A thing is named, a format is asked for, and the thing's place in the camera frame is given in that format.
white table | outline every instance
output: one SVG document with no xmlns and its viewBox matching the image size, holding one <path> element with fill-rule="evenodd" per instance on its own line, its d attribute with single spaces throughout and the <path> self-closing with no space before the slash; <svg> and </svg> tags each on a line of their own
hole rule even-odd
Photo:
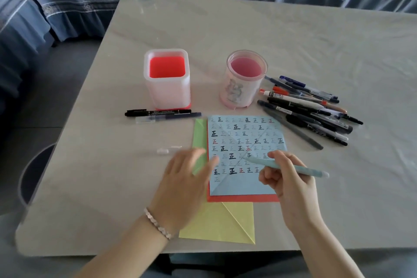
<svg viewBox="0 0 417 278">
<path fill-rule="evenodd" d="M 123 113 L 153 109 L 143 55 L 189 54 L 193 111 L 232 111 L 218 99 L 227 56 L 261 54 L 268 74 L 337 94 L 363 120 L 342 147 L 316 151 L 284 128 L 288 149 L 331 174 L 320 208 L 346 248 L 417 246 L 417 16 L 239 0 L 121 0 L 34 200 L 17 230 L 25 255 L 93 255 L 115 242 L 149 204 L 169 158 L 191 146 L 192 119 L 137 125 Z M 280 206 L 254 204 L 256 244 L 175 239 L 165 252 L 298 249 Z"/>
</svg>

person's left arm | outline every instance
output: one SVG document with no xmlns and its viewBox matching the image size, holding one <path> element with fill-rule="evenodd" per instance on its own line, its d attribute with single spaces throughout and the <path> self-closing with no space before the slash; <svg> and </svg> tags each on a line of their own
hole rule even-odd
<svg viewBox="0 0 417 278">
<path fill-rule="evenodd" d="M 197 175 L 192 169 L 204 149 L 178 152 L 168 163 L 149 206 L 155 220 L 170 234 L 177 234 L 198 211 L 206 194 L 212 158 Z M 86 264 L 76 278 L 138 278 L 168 244 L 168 239 L 143 215 L 120 242 Z"/>
</svg>

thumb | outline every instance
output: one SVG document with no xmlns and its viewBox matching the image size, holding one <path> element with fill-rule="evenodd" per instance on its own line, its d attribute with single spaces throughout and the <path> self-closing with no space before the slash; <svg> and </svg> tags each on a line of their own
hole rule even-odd
<svg viewBox="0 0 417 278">
<path fill-rule="evenodd" d="M 218 156 L 212 157 L 206 165 L 199 171 L 197 175 L 198 182 L 206 184 L 210 180 L 211 172 L 213 171 L 214 167 L 218 164 Z"/>
<path fill-rule="evenodd" d="M 281 167 L 281 174 L 284 182 L 300 182 L 301 179 L 295 171 L 294 164 L 283 152 L 279 150 L 269 152 L 268 156 L 275 159 L 275 163 Z"/>
</svg>

person's left hand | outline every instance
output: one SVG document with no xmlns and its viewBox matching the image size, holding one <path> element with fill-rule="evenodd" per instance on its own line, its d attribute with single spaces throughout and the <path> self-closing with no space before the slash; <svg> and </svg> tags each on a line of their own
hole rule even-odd
<svg viewBox="0 0 417 278">
<path fill-rule="evenodd" d="M 206 195 L 211 172 L 218 164 L 215 156 L 193 175 L 197 159 L 205 149 L 194 148 L 176 153 L 166 166 L 164 176 L 149 206 L 155 220 L 170 234 L 184 228 L 197 213 Z"/>
</svg>

pink cup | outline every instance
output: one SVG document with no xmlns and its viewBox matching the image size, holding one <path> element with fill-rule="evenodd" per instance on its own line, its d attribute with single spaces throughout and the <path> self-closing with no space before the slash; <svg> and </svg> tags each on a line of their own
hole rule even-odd
<svg viewBox="0 0 417 278">
<path fill-rule="evenodd" d="M 239 50 L 227 58 L 227 69 L 220 90 L 220 100 L 231 109 L 248 107 L 268 71 L 268 64 L 259 54 Z"/>
</svg>

